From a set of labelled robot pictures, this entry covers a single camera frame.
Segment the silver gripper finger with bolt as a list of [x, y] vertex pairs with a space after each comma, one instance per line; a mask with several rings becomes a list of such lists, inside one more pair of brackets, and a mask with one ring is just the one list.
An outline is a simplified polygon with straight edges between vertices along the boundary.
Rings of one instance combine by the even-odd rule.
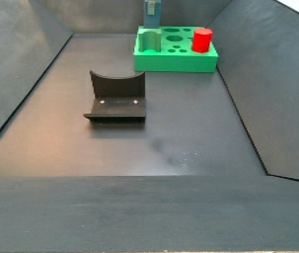
[[149, 16], [155, 15], [155, 0], [148, 0], [147, 3], [147, 12]]

